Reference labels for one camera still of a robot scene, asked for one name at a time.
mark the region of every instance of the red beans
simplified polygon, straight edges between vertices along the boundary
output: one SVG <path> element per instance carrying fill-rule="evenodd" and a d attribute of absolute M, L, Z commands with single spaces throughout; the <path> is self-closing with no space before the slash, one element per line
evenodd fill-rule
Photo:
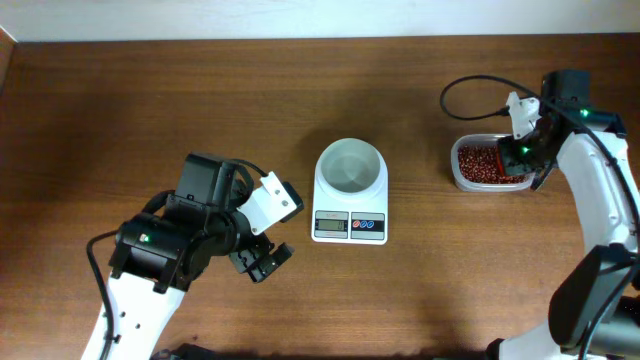
<path fill-rule="evenodd" d="M 458 149 L 460 172 L 465 179 L 482 184 L 518 184 L 524 176 L 502 176 L 495 146 L 463 146 Z"/>

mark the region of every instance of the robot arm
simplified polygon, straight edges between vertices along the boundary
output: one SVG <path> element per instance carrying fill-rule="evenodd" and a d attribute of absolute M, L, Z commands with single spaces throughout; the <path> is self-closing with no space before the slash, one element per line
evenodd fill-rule
<path fill-rule="evenodd" d="M 534 181 L 534 189 L 554 167 L 564 173 L 575 198 L 587 256 L 554 294 L 548 320 L 519 337 L 494 342 L 488 353 L 495 359 L 575 359 L 587 327 L 627 275 L 638 252 L 629 196 L 636 204 L 640 199 L 629 169 L 626 132 L 620 118 L 588 108 L 586 73 L 560 71 L 547 75 L 544 97 L 563 110 L 579 114 L 583 124 L 617 159 L 630 194 L 623 190 L 602 148 L 579 127 L 544 106 L 538 109 L 537 99 L 520 100 L 516 93 L 509 96 L 514 135 L 498 145 L 504 172 L 516 175 L 535 171 L 538 181 Z M 618 295 L 595 330 L 592 354 L 640 356 L 639 305 L 636 299 Z"/>
<path fill-rule="evenodd" d="M 601 137 L 609 151 L 619 160 L 625 179 L 633 191 L 636 202 L 638 202 L 638 191 L 627 161 L 626 141 L 616 137 L 615 134 L 604 132 L 596 134 Z M 569 182 L 576 201 L 584 234 L 585 253 L 590 254 L 598 245 L 609 246 L 611 244 L 621 244 L 630 253 L 637 253 L 635 227 L 621 186 L 611 167 L 607 165 L 602 152 L 593 141 L 585 134 L 570 134 L 560 148 L 557 162 L 560 171 L 564 173 Z M 612 266 L 611 263 L 602 262 L 603 268 L 611 268 Z M 616 273 L 611 273 L 609 278 L 603 279 L 605 281 L 600 287 L 593 288 L 591 298 L 598 297 L 598 295 L 601 299 L 604 298 L 604 295 L 607 295 L 608 291 L 611 291 L 612 287 L 620 281 L 625 271 L 626 269 L 620 269 Z M 565 284 L 561 289 L 575 286 L 575 282 Z M 588 288 L 587 286 L 579 287 L 585 290 Z M 559 292 L 554 295 L 555 299 L 552 299 L 549 320 L 521 336 L 501 342 L 498 359 L 561 360 L 576 358 L 574 353 L 563 354 L 559 344 L 563 347 L 575 348 L 587 322 L 591 320 L 597 309 L 593 304 L 587 303 L 586 300 L 589 297 L 584 297 L 582 296 L 584 294 L 577 291 L 572 294 L 562 294 L 562 296 L 558 294 Z M 605 335 L 595 337 L 591 346 L 594 353 L 637 355 L 640 351 L 640 343 L 638 342 L 640 328 L 631 317 L 623 314 L 625 307 L 630 308 L 637 305 L 634 305 L 633 299 L 623 299 L 624 306 L 618 305 L 618 321 L 615 321 L 617 325 L 613 325 L 612 322 L 600 325 L 598 331 Z M 571 313 L 567 307 L 578 308 L 582 311 Z M 606 336 L 607 329 L 611 330 L 614 327 L 618 328 L 618 330 L 613 330 L 616 332 L 614 338 Z"/>
<path fill-rule="evenodd" d="M 105 341 L 111 348 L 104 359 L 149 359 L 212 256 L 229 256 L 255 283 L 291 257 L 293 248 L 286 244 L 271 253 L 275 246 L 264 231 L 299 213 L 302 200 L 273 172 L 263 174 L 263 186 L 253 191 L 241 163 L 190 154 L 176 191 L 154 197 L 120 227 L 107 283 L 113 336 L 107 333 L 103 304 L 83 360 L 101 359 Z M 154 215 L 163 205 L 164 215 Z"/>

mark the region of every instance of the white scale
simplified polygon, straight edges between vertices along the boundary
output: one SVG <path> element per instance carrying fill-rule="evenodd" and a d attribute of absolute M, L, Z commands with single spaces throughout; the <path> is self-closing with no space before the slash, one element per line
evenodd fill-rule
<path fill-rule="evenodd" d="M 370 144 L 342 139 L 316 164 L 311 238 L 318 242 L 383 245 L 388 239 L 387 165 Z"/>

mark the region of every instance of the clear plastic tub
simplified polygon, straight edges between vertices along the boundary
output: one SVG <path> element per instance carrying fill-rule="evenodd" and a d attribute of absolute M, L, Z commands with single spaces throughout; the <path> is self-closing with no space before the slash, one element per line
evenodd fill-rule
<path fill-rule="evenodd" d="M 505 134 L 474 134 L 463 136 L 451 148 L 451 168 L 456 186 L 462 191 L 470 192 L 506 192 L 528 189 L 533 182 L 534 174 L 526 176 L 525 180 L 518 184 L 482 184 L 467 180 L 460 172 L 458 162 L 458 149 L 462 146 L 494 146 L 498 139 L 508 135 Z"/>

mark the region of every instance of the wooden table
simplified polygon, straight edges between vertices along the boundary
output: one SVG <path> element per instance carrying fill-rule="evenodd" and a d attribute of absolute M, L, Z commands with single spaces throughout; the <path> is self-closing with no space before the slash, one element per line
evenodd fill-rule
<path fill-rule="evenodd" d="M 453 142 L 510 123 L 449 119 L 440 90 L 475 73 L 539 90 L 547 72 L 589 70 L 639 174 L 639 61 L 640 35 L 18 44 L 0 100 L 0 353 L 80 357 L 100 306 L 87 240 L 175 188 L 192 150 L 274 170 L 307 210 L 268 231 L 296 253 L 265 283 L 214 259 L 158 349 L 435 355 L 526 331 L 582 257 L 571 192 L 560 173 L 539 193 L 457 190 Z M 473 83 L 450 104 L 493 110 L 508 91 Z M 343 137 L 387 162 L 385 246 L 309 236 L 315 162 Z M 104 272 L 112 251 L 96 249 Z"/>

